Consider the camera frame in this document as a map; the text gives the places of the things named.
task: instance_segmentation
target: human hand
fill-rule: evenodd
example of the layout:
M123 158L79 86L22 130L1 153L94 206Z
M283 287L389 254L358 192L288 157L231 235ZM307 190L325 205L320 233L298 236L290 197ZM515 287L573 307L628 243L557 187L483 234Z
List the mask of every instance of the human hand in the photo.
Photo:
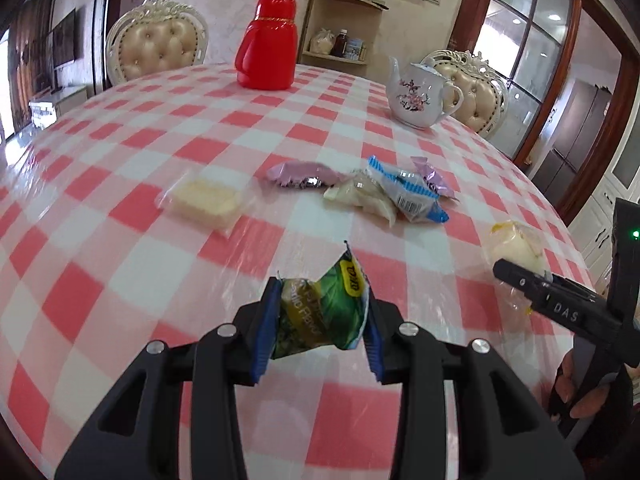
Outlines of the human hand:
M558 396L565 404L571 402L574 398L576 388L572 381L574 374L574 351L569 350L562 359L562 374L558 375L554 386ZM610 384L603 384L591 390L583 398L581 398L569 412L571 418L585 418L593 416L600 411L609 395ZM553 415L552 421L558 420L559 415Z

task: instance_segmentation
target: purple candy wrapper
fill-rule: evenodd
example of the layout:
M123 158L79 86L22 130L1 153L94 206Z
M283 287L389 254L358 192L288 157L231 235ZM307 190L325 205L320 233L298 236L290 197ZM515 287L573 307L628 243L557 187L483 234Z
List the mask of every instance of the purple candy wrapper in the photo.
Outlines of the purple candy wrapper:
M442 175L438 173L438 170L427 162L427 157L412 156L411 162L414 164L416 171L422 175L422 178L432 190L440 196L446 196L447 198L453 199L456 198L456 194L449 186L447 186L447 183Z
M283 187L330 187L345 179L320 162L288 160L267 170L267 179Z

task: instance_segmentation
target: upholstered chair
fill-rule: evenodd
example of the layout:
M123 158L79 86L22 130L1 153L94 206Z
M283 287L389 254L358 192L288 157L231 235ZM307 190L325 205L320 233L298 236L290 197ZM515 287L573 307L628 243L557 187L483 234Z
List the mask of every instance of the upholstered chair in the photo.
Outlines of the upholstered chair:
M438 72L462 90L465 100L453 117L485 139L490 139L507 114L509 92L502 78L482 61L482 53L474 57L469 52L437 50L422 62L433 63ZM444 111L456 104L457 94L445 87Z
M104 48L115 86L143 75L201 64L207 23L193 7L171 0L145 0L111 28Z

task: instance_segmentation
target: dining table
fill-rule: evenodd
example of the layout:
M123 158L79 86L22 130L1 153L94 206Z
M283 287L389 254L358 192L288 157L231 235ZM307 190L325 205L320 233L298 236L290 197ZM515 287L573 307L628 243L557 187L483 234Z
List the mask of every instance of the dining table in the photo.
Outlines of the dining table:
M440 200L449 221L389 227L321 190L266 179L288 160L349 173L371 155L407 170L426 156L455 192ZM48 478L149 341L197 341L257 301L270 276L319 279L344 240L376 298L441 340L485 339L540 402L572 334L504 300L492 226L526 224L552 272L591 286L554 208L487 140L451 117L412 129L392 117L384 85L323 68L297 66L285 91L243 88L227 64L147 75L65 114L0 172L0 413ZM159 207L185 174L242 190L247 208L230 233ZM388 478L400 387L376 382L362 344L273 360L236 397L249 478Z

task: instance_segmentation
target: blue and white candy wrapper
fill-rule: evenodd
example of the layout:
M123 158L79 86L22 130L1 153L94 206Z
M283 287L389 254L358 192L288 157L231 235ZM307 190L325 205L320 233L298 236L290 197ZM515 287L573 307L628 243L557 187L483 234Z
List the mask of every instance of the blue and white candy wrapper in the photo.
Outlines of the blue and white candy wrapper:
M391 164L383 166L375 155L369 157L365 172L382 186L409 222L430 220L442 224L449 220L449 215L438 204L439 195L427 187L420 174Z

